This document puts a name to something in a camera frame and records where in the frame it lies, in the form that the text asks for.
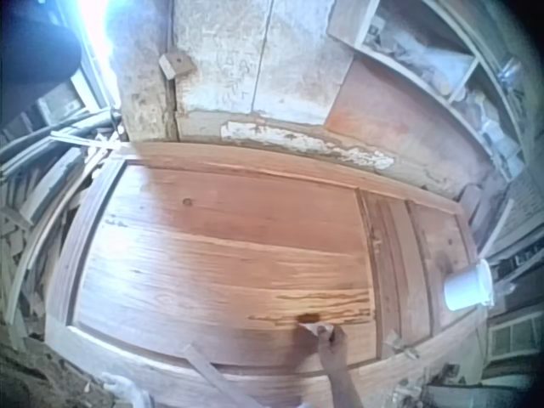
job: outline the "debris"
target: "debris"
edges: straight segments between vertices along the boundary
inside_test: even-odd
[[[196,67],[184,51],[174,51],[161,55],[159,65],[168,81],[193,71]]]
[[[409,347],[405,341],[399,337],[396,331],[391,331],[383,343],[391,346],[395,351],[403,352],[409,359],[420,359],[419,353],[416,351],[416,349]]]

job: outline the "old paint residue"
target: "old paint residue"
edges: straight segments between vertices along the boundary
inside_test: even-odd
[[[364,150],[360,147],[346,149],[304,133],[255,123],[227,122],[221,127],[221,139],[228,142],[257,142],[280,146],[298,153],[333,156],[342,162],[378,170],[394,164],[393,157],[386,156],[379,150]]]

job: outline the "wooden stick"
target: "wooden stick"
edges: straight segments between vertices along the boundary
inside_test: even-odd
[[[478,254],[478,258],[480,259],[485,258],[487,254],[489,253],[491,247],[493,247],[493,244],[495,243],[497,236],[499,236],[499,233],[501,232],[502,227],[507,222],[508,214],[510,214],[510,211],[512,211],[513,203],[514,203],[514,200],[512,198],[509,198],[507,205],[504,207],[504,211],[499,217],[495,227],[491,231],[490,237],[487,239],[484,246],[482,246],[482,249],[480,250]]]
[[[232,382],[229,382],[210,362],[193,346],[188,344],[183,349],[185,358],[215,388],[226,394],[240,408],[263,408],[255,399],[242,393]]]
[[[69,143],[71,145],[98,147],[99,149],[118,150],[121,147],[120,143],[85,139],[78,136],[72,136],[70,134],[63,134],[59,132],[51,132],[51,136],[49,136],[49,138],[59,142]]]

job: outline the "wooden block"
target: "wooden block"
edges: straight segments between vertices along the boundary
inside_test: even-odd
[[[184,51],[174,51],[161,55],[159,65],[168,81],[181,77],[196,69],[190,56]]]

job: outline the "plastic bucket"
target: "plastic bucket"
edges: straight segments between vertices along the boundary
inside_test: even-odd
[[[459,310],[482,303],[493,304],[493,278],[490,266],[481,259],[447,277],[444,284],[445,304],[449,310]]]

